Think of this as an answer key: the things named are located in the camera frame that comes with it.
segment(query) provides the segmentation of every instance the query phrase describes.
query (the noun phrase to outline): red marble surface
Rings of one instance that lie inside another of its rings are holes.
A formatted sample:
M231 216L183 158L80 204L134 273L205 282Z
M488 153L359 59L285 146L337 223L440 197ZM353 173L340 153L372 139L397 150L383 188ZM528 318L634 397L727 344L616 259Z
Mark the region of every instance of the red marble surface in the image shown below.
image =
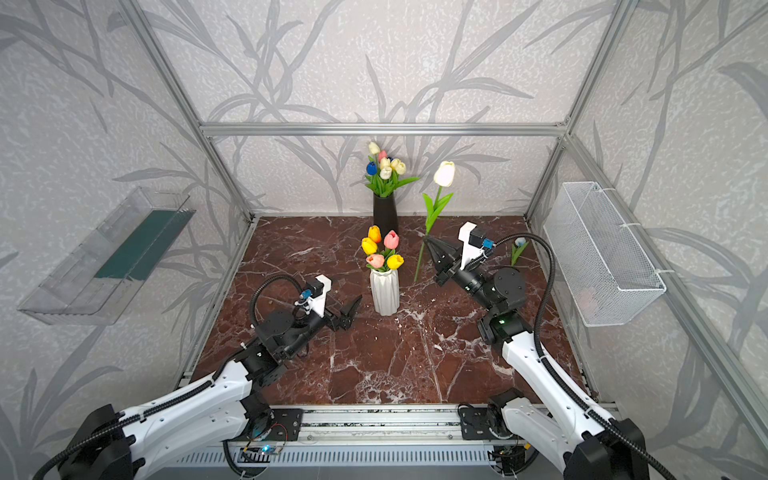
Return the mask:
M458 229L471 221L488 236L499 239L526 231L521 217L441 217L432 235L455 240ZM204 347L194 378L217 368L240 342L251 337L247 306L253 291L275 273L294 275L300 283L321 273L333 281L327 305L362 294L349 331L323 329L310 343L304 359L287 363L288 372L264 389L273 404L323 403L458 403L485 402L490 395L518 387L537 402L523 378L480 339L475 321L484 310L455 283L437 286L434 267L425 250L422 272L413 282L424 217L401 217L400 247L406 263L399 269L400 310L381 317L373 309L369 270L360 240L367 235L370 217L262 218L230 288L216 325ZM508 264L508 253L498 253L485 267ZM532 247L517 263L525 275L527 302L524 318L533 320L546 279ZM277 307L287 307L296 292L288 282L274 283L257 305L263 318ZM558 312L547 306L541 341L581 385L581 376Z

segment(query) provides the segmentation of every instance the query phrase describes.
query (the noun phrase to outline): robotic arm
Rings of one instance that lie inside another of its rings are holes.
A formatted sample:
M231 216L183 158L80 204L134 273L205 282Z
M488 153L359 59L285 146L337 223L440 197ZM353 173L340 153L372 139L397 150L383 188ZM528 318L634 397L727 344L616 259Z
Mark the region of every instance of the robotic arm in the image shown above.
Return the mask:
M525 281L511 267L502 267L492 276L476 269L495 247L516 237L541 244L549 256L547 288L531 328L517 308L525 304ZM458 238L461 249L443 240L427 237L425 242L435 264L435 281L445 285L454 280L488 312L478 321L483 341L501 353L545 404L551 418L514 390L496 396L489 403L488 424L496 436L512 433L531 443L566 479L647 479L648 465L663 477L674 479L645 451L642 432L630 420L616 421L584 392L541 345L539 332L548 297L554 284L554 254L540 237L515 233L494 242L473 223L465 223Z
M358 296L334 314L326 309L331 287L327 276L309 281L304 290L292 277L275 276L257 290L252 311L258 295L274 280L289 280L300 290L293 312L277 310L261 324L253 315L256 335L251 341L196 382L123 412L116 413L112 405L94 410L69 446L33 479L42 480L58 465L62 480L142 480L211 442L244 431L266 434L274 414L261 389L277 381L286 371L285 361L324 326L349 329L362 299Z

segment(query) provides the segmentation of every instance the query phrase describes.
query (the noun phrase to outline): leaf pattern wallpaper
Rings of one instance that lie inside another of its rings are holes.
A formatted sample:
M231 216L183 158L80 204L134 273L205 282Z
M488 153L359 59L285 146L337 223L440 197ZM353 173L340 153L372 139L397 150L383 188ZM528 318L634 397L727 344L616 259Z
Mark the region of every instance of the leaf pattern wallpaper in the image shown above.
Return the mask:
M576 126L763 392L768 319L768 2L641 1ZM587 180L568 156L563 181ZM626 326L586 329L563 279L560 310L605 400L682 478L768 478L765 454L659 299Z
M141 0L207 122L559 122L610 17L595 2ZM232 137L217 147L256 212L354 214L363 137ZM421 181L396 195L423 213L441 161L462 169L448 213L522 214L554 138L376 140Z
M0 2L0 474L27 480L91 410L175 387L247 229L113 2ZM135 187L197 212L112 326L16 310Z

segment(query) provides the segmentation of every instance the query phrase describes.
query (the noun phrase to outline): vase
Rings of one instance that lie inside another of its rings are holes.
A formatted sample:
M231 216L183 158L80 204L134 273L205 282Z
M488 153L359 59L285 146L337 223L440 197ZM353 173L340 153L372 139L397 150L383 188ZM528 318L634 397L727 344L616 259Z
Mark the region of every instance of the vase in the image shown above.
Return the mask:
M400 308L400 280L397 270L377 272L371 270L373 308L381 316L394 315Z
M373 194L373 224L379 227L382 236L394 230L397 233L397 208L395 207L395 195L381 198Z

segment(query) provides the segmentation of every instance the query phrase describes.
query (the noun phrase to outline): gray floor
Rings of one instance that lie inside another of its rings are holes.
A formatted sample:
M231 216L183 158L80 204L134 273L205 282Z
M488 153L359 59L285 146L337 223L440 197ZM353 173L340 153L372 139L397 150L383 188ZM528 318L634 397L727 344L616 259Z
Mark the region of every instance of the gray floor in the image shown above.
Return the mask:
M164 468L149 480L235 480L228 468ZM268 468L258 480L498 480L490 467L303 467ZM563 475L543 456L518 475L520 480L562 480Z

